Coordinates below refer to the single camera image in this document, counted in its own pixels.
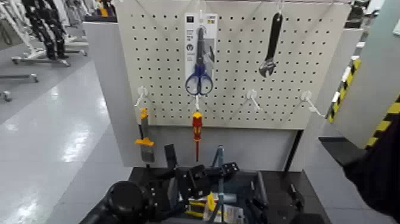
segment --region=pegboard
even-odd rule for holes
[[[349,6],[343,3],[285,3],[275,54],[276,71],[263,78],[258,66],[268,48],[274,2],[202,1],[218,14],[214,89],[200,98],[204,126],[304,129],[311,112],[303,91],[318,95]],[[185,17],[196,1],[116,2],[133,100],[145,86],[140,107],[150,125],[191,126],[195,99],[185,90]],[[258,92],[254,111],[248,90]]]

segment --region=gray floor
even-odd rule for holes
[[[37,70],[41,80],[0,80],[14,94],[0,103],[1,224],[77,223],[112,183],[128,178],[93,62],[70,60],[70,68],[0,60],[2,72]],[[317,140],[313,150],[305,171],[333,224],[394,223],[365,205]]]

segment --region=wheel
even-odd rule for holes
[[[4,99],[4,101],[6,101],[6,102],[10,102],[12,99],[11,99],[11,93],[10,92],[8,92],[8,91],[4,91],[3,92],[3,99]]]
[[[80,52],[82,53],[83,56],[87,57],[88,53],[85,50],[80,50]]]
[[[30,77],[32,77],[33,81],[35,81],[35,83],[39,82],[38,76],[36,74],[31,74]]]
[[[70,67],[70,66],[71,66],[71,64],[68,63],[67,60],[61,60],[61,63],[64,64],[65,66],[67,66],[67,67]]]

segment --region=scissors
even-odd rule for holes
[[[196,64],[195,72],[189,76],[186,80],[185,88],[186,91],[192,95],[206,95],[209,94],[213,87],[213,81],[205,70],[203,52],[204,52],[204,31],[200,27],[198,29],[198,40],[197,40],[197,53],[196,53]]]

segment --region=black wrench handle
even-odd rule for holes
[[[275,55],[276,45],[278,44],[278,38],[280,28],[282,27],[283,16],[281,13],[275,13],[272,19],[272,28],[270,33],[270,43],[268,44],[268,53],[265,60],[273,58]]]

